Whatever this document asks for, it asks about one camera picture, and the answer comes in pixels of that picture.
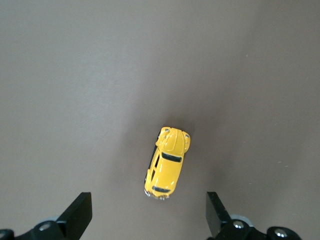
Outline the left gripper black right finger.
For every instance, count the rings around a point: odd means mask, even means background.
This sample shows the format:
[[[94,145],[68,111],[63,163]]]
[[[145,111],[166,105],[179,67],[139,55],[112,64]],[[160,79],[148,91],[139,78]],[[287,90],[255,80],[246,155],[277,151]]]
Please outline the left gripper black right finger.
[[[206,221],[211,240],[259,240],[260,232],[245,216],[230,215],[216,192],[206,193]]]

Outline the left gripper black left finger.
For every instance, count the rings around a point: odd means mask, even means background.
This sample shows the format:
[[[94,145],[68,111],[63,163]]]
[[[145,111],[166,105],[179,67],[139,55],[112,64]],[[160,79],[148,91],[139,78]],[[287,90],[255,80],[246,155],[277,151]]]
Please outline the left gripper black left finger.
[[[92,220],[92,194],[82,192],[57,218],[37,224],[16,240],[79,240]]]

